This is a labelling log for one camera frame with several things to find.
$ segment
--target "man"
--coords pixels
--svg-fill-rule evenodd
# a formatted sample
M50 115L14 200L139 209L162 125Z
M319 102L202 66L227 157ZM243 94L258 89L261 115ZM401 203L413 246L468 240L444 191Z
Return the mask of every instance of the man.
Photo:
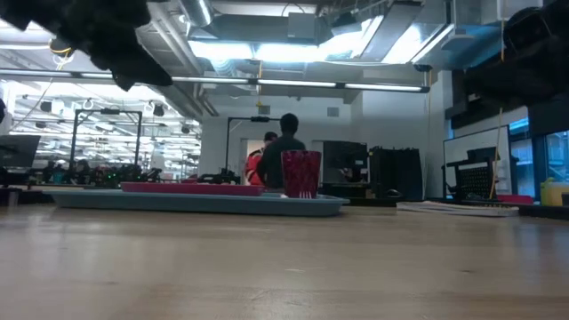
M257 165L260 181L267 188L284 188L281 153L289 150L306 150L304 143L296 140L294 134L299 129L299 119L293 114L281 118L283 135L265 149L263 157Z
M259 164L260 158L263 156L263 153L265 152L265 148L268 147L268 145L271 142L276 140L276 138L278 138L278 135L276 135L276 133L274 132L265 133L265 139L263 139L263 141L265 142L265 147L253 151L247 157L247 164L245 165L245 177L249 181L249 184L251 184L252 186L263 185L263 183L259 178L259 175L257 174L257 164Z

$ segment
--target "table surface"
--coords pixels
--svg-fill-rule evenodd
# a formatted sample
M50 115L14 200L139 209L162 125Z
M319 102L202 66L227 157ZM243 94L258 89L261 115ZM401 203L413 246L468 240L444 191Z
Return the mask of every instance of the table surface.
M0 212L0 319L567 319L569 223Z

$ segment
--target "red plastic cup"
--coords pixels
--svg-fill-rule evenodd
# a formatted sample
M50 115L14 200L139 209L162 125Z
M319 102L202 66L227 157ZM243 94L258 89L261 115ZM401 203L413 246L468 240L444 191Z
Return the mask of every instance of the red plastic cup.
M321 158L322 154L317 151L292 150L281 154L286 196L317 198Z

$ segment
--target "fluorescent light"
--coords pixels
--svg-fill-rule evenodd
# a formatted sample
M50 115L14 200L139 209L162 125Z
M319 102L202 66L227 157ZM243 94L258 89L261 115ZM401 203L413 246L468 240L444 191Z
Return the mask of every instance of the fluorescent light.
M272 62L314 62L324 60L315 45L262 44L255 59Z
M420 92L423 88L418 86L392 85L392 84L346 84L346 89L393 91L393 92Z
M252 50L245 43L188 41L197 57L209 60L252 59Z
M318 81L294 81L294 80L269 80L269 79L259 79L259 84L268 85L291 85L291 86L304 86L304 87L324 87L333 88L336 83L330 82L318 82Z
M247 79L223 78L214 76L173 76L173 81L191 82L200 84L247 84Z
M109 73L103 73L103 72L82 72L81 73L82 77L90 77L90 78L96 78L96 79L112 79L113 75L109 74Z
M10 135L34 135L34 136L41 136L41 137L55 137L59 139L68 139L71 140L73 138L73 133L62 133L62 132L10 132ZM136 141L136 136L122 136L122 135L113 135L113 134L88 134L88 133L78 133L77 138L80 139L89 139L89 138L105 138L114 141L122 141L122 142L134 142ZM149 136L140 137L141 143L150 143L151 138ZM154 137L156 141L166 141L166 142L189 142L189 141L196 141L196 138L187 136L187 137Z
M45 77L67 77L70 72L65 71L43 71L43 70L20 70L20 69L0 69L2 76L45 76Z
M115 125L139 125L138 122L137 123L133 123L133 122L115 122L113 123ZM159 123L142 123L142 126L165 126L165 124L159 124Z
M351 58L359 57L365 50L365 47L372 41L373 35L380 27L381 22L383 21L383 16L377 16L373 18L370 22L368 20L362 22L362 30L365 30L362 34L362 38L360 39L359 43L352 49Z
M429 44L427 44L427 46L425 46L421 51L419 51L419 53L417 53L412 59L411 62L412 63L417 63L417 61L419 61L420 59L422 59L425 54L429 53L431 50L433 50L433 48L441 41L443 41L443 39L445 39L446 36L448 36L449 33L451 33L451 31L454 30L454 24L450 24L448 25L435 39L433 39L433 41L431 41Z

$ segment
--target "ceiling light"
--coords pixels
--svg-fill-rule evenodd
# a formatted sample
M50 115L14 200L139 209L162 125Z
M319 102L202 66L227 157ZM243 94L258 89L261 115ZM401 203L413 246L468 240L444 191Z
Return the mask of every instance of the ceiling light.
M197 57L210 60L252 59L249 44L188 41Z
M406 86L406 85L394 85L394 84L346 84L346 89L391 91L391 92L425 92L426 90L425 88L419 86Z
M268 85L290 85L290 86L303 86L303 87L317 87L317 88L334 88L336 83L318 82L318 81L294 81L294 80L269 80L259 79L259 84Z
M115 122L115 125L139 125L138 122L137 123L130 123L130 122ZM142 126L166 126L166 124L162 124L162 123L142 123Z
M35 136L42 136L42 137L55 137L60 139L69 139L73 138L73 133L64 133L64 132L10 132L10 135L35 135ZM113 134L87 134L87 133L78 133L77 138L81 139L109 139L113 141L122 141L122 142L135 142L136 136L121 136L121 135L113 135ZM150 143L151 138L148 136L140 137L140 143ZM180 136L180 137L155 137L157 140L165 141L165 142L182 142L184 145L187 143L195 143L196 138L191 136Z
M271 62L314 62L325 57L315 45L262 44L255 59Z
M96 79L112 79L113 75L110 73L105 73L105 72L83 72L81 73L82 77L90 77L90 78L96 78Z
M435 48L435 46L438 43L443 41L443 39L445 39L445 37L448 36L448 34L451 33L453 29L454 29L454 24L448 25L435 39L433 39L433 41L428 43L422 50L420 50L419 53L417 53L411 59L411 62L416 63L417 61L421 60L425 56L425 54L429 53L431 50L433 50L433 48Z
M200 84L247 84L247 79L223 78L214 76L173 76L173 81Z
M21 70L21 69L0 69L2 76L43 76L43 77L70 77L70 72L65 71L45 71L45 70Z

